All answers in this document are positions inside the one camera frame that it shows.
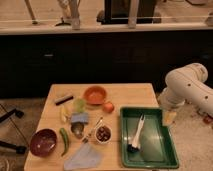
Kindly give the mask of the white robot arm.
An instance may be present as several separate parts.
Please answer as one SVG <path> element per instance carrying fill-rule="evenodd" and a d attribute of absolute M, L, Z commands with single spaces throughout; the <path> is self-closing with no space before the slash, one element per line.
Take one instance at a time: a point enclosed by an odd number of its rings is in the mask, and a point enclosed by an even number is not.
<path fill-rule="evenodd" d="M 176 110 L 186 101 L 196 105 L 201 113 L 213 117 L 213 88 L 204 84 L 207 78 L 208 71 L 200 63 L 191 63 L 166 74 L 166 87 L 158 96 L 163 126 L 172 124 Z"/>

